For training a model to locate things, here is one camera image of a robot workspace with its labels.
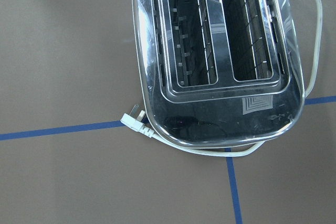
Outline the chrome and cream toaster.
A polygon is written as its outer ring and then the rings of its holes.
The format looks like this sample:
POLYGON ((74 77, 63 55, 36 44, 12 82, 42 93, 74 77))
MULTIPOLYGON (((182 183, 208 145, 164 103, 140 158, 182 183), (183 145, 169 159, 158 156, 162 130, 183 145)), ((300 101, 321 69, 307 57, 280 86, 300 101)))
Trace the chrome and cream toaster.
POLYGON ((289 0, 132 0, 144 106, 178 146, 275 139, 305 89, 289 0))

